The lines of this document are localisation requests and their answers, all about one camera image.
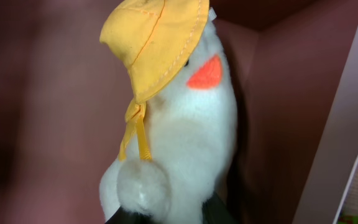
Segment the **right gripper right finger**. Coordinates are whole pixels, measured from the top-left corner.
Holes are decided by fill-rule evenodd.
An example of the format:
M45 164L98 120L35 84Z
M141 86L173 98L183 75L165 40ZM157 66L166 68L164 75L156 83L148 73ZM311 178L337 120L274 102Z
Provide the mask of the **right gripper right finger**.
M205 201L202 212L203 224L238 224L216 192Z

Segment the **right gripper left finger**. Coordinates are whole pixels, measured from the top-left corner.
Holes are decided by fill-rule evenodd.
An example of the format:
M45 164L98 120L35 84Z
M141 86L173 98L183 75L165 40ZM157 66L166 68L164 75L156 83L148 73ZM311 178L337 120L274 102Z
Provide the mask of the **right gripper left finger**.
M122 207L105 224L153 224L151 218L141 213L128 212Z

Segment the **white plush duck yellow hat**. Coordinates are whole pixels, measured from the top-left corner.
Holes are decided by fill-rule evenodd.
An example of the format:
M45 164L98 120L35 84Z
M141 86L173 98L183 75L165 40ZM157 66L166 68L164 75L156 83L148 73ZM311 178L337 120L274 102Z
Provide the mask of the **white plush duck yellow hat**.
M228 172L237 102L208 1L123 1L100 41L123 62L133 99L119 154L101 178L110 222L201 224Z

